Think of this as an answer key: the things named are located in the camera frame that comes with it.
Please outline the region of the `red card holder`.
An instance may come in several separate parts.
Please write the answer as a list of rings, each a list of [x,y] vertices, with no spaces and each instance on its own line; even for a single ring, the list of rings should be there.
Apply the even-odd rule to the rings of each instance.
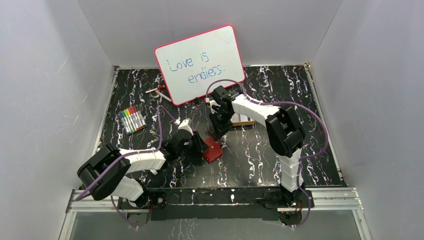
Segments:
[[[208,149],[204,151],[203,157],[209,164],[211,164],[224,154],[221,147],[221,143],[219,141],[216,141],[212,136],[208,137],[204,142],[207,144]]]

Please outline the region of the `orange oval tray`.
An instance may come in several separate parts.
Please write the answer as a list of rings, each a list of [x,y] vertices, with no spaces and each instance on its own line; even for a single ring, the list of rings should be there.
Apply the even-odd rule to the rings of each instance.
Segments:
[[[241,126],[251,126],[253,124],[255,124],[256,121],[255,120],[248,120],[248,121],[236,121],[233,122],[232,125],[234,127],[241,127]]]

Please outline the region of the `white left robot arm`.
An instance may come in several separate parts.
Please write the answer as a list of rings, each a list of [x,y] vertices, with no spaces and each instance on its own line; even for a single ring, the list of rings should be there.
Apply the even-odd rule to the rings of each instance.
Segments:
[[[96,201],[107,197],[127,199],[137,208],[149,203],[149,191],[129,173],[162,170],[178,158],[202,155],[209,145],[197,131],[179,129],[159,150],[118,149],[106,144],[78,170],[77,176]]]

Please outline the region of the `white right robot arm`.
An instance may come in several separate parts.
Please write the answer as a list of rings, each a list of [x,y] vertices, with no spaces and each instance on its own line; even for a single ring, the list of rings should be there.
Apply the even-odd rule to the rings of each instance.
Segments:
[[[280,162],[280,193],[266,195],[265,203],[295,207],[302,199],[300,188],[303,178],[300,157],[306,132],[296,110],[275,105],[265,105],[240,90],[228,91],[218,86],[211,93],[209,119],[213,126],[213,138],[217,141],[232,127],[234,114],[244,115],[266,128],[269,144]]]

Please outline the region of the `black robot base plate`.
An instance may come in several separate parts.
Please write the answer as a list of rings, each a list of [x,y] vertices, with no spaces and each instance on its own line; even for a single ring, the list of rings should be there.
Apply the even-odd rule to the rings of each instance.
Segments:
[[[288,192],[279,186],[224,188],[150,188],[140,206],[123,197],[118,208],[146,213],[152,221],[174,219],[262,219],[300,223],[315,206],[310,190]]]

